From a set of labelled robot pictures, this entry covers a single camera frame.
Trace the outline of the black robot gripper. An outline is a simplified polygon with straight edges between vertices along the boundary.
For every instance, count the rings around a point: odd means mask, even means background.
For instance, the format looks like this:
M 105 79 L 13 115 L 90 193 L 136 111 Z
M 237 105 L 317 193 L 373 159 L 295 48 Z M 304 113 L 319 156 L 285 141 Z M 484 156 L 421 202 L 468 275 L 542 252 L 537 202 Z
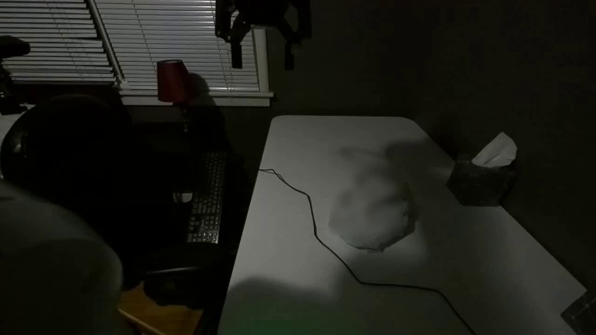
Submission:
M 214 33 L 231 46 L 231 66 L 242 66 L 242 40 L 254 27 L 276 27 L 285 38 L 285 68 L 293 46 L 311 37 L 311 0 L 214 0 Z

